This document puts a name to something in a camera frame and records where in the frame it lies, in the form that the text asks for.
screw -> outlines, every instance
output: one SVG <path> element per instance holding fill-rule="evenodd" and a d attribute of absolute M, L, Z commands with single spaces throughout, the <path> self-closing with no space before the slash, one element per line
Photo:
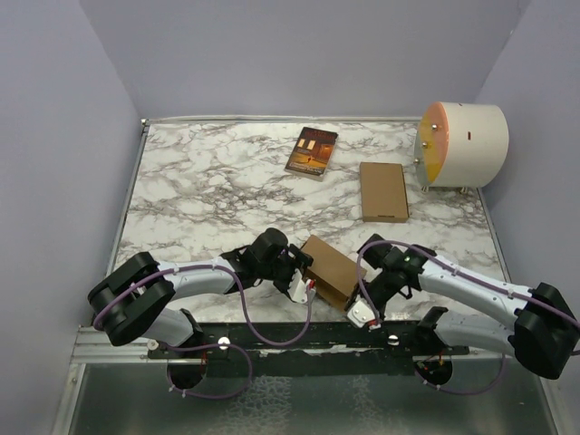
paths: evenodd
<path fill-rule="evenodd" d="M 221 337 L 219 340 L 217 340 L 217 344 L 230 344 L 229 338 Z M 219 349 L 222 351 L 225 351 L 227 348 L 228 346 L 219 346 Z"/>
<path fill-rule="evenodd" d="M 395 334 L 389 335 L 387 338 L 387 344 L 390 346 L 398 346 L 399 345 L 399 337 Z"/>
<path fill-rule="evenodd" d="M 147 341 L 147 349 L 150 351 L 156 351 L 159 349 L 160 344 L 156 340 L 149 340 Z"/>

book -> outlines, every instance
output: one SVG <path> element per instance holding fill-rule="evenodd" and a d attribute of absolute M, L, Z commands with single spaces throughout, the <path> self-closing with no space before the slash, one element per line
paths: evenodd
<path fill-rule="evenodd" d="M 301 177 L 322 181 L 337 137 L 338 133 L 304 127 L 285 170 Z"/>

cardboard box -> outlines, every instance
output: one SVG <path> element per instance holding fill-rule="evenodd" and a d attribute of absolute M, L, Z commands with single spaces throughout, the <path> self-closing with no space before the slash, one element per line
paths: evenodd
<path fill-rule="evenodd" d="M 402 165 L 363 162 L 361 172 L 362 220 L 401 223 L 409 219 Z"/>
<path fill-rule="evenodd" d="M 316 293 L 344 313 L 357 283 L 356 263 L 317 236 L 310 236 L 302 251 L 314 259 L 305 276 L 316 281 Z M 365 276 L 366 270 L 362 269 L 361 273 Z"/>

white cylinder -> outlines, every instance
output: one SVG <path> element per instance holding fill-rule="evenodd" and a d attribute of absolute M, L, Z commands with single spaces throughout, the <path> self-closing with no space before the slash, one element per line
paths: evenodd
<path fill-rule="evenodd" d="M 508 124 L 498 106 L 434 102 L 415 140 L 423 186 L 479 188 L 499 172 L 508 153 Z"/>

purple wall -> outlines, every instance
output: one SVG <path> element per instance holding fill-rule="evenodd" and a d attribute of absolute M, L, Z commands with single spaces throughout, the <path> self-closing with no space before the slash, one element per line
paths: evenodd
<path fill-rule="evenodd" d="M 472 102 L 528 0 L 81 0 L 143 117 Z"/>
<path fill-rule="evenodd" d="M 578 0 L 533 0 L 477 98 L 501 107 L 509 126 L 505 166 L 484 191 L 510 274 L 523 284 L 557 286 L 576 315 L 579 23 Z M 568 364 L 561 385 L 576 403 L 580 359 Z M 580 416 L 574 415 L 580 428 Z"/>
<path fill-rule="evenodd" d="M 0 11 L 0 432 L 48 433 L 140 120 L 78 2 Z"/>

